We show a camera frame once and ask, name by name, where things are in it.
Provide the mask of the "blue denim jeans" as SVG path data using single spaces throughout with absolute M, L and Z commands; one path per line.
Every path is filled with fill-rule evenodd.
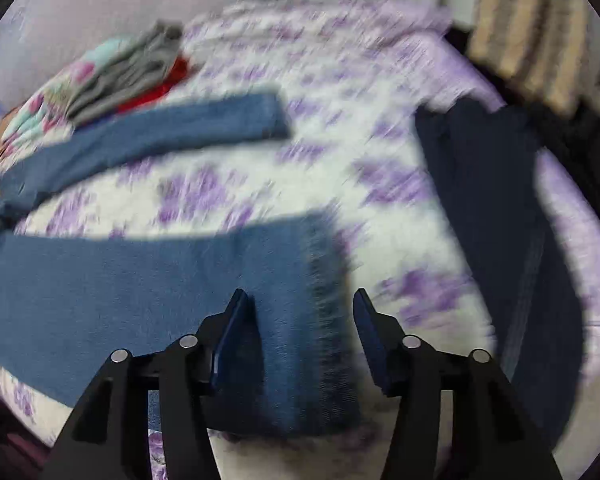
M 254 302 L 228 376 L 204 409 L 244 436 L 324 436 L 360 418 L 342 249 L 324 214 L 212 237 L 38 237 L 16 224 L 95 174 L 150 156 L 289 134 L 272 92 L 125 115 L 41 148 L 0 177 L 0 364 L 66 405 L 110 351 L 159 351 L 224 310 Z

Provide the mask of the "dark navy pants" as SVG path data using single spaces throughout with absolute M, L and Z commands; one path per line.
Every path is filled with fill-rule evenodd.
M 576 402 L 583 309 L 534 176 L 539 144 L 518 110 L 464 96 L 420 106 L 415 129 L 440 203 L 488 310 L 496 358 L 555 446 Z

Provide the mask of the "floral teal pink blanket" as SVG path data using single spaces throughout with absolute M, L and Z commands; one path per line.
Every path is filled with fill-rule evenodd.
M 19 145 L 40 138 L 67 123 L 66 108 L 79 86 L 116 54 L 132 44 L 131 37 L 111 38 L 84 53 L 43 84 L 23 104 L 6 127 L 2 142 Z

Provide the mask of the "grey folded garment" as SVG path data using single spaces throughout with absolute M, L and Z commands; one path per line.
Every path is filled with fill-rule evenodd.
M 181 23 L 158 21 L 79 85 L 65 118 L 82 126 L 162 84 L 178 58 L 182 37 Z

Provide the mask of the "red blue folded garment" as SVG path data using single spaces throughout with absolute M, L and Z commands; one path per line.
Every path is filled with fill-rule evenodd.
M 164 78 L 163 82 L 157 84 L 155 87 L 145 91 L 139 96 L 127 100 L 116 108 L 118 114 L 129 112 L 134 108 L 145 106 L 149 103 L 158 101 L 163 96 L 169 93 L 169 91 L 180 84 L 189 74 L 189 65 L 185 58 L 178 56 L 168 73 L 168 76 Z

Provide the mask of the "purple floral bed sheet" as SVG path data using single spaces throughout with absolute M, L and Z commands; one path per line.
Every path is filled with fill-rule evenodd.
M 195 18 L 184 54 L 201 64 L 159 105 L 239 91 L 280 91 L 294 133 L 258 144 L 181 153 L 108 171 L 68 188 L 20 224 L 46 236 L 149 238 L 222 234 L 325 209 L 347 252 L 351 288 L 443 351 L 489 340 L 486 310 L 429 187 L 412 114 L 422 100 L 448 106 L 471 92 L 501 98 L 442 40 L 447 18 L 394 6 L 326 0 L 251 3 Z M 68 122 L 12 145 L 0 174 Z M 585 312 L 585 397 L 558 448 L 565 479 L 600 450 L 600 222 L 549 152 L 538 160 L 539 198 L 554 222 Z M 365 418 L 352 434 L 282 442 L 212 434 L 223 478 L 378 478 L 396 402 L 368 378 Z

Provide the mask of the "beige brick-pattern curtain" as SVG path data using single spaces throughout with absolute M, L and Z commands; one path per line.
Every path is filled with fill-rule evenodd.
M 468 56 L 526 100 L 570 117 L 588 88 L 590 18 L 585 0 L 477 0 Z

